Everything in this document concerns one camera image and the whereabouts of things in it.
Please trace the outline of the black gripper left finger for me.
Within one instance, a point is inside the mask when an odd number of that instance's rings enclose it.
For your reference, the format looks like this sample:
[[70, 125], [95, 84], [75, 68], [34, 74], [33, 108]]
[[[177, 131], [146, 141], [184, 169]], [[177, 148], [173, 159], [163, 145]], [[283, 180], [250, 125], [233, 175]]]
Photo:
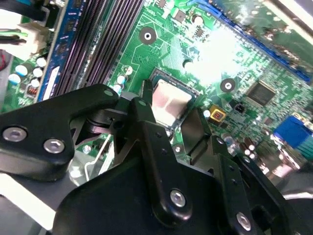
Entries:
[[0, 169], [38, 181], [61, 179], [74, 148], [103, 133], [113, 135], [114, 163], [143, 159], [152, 209], [160, 221], [186, 221], [192, 201], [164, 127], [152, 111], [153, 87], [120, 97], [95, 84], [4, 113], [0, 117]]

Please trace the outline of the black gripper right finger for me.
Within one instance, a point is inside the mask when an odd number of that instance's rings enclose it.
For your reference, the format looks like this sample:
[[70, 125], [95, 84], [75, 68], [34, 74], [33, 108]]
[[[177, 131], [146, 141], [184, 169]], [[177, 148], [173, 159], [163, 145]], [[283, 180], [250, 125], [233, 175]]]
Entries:
[[300, 218], [257, 164], [232, 157], [226, 143], [211, 133], [204, 115], [194, 108], [181, 125], [190, 164], [211, 173], [210, 217], [221, 235], [298, 235]]

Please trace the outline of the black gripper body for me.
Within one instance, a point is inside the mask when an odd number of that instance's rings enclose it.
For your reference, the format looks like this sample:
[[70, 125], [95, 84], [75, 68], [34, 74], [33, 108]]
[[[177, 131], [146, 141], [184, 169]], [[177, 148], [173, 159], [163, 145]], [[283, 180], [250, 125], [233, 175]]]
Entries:
[[180, 168], [193, 202], [184, 225], [170, 229], [154, 216], [143, 162], [135, 158], [81, 185], [57, 209], [55, 235], [229, 235], [216, 181], [203, 170]]

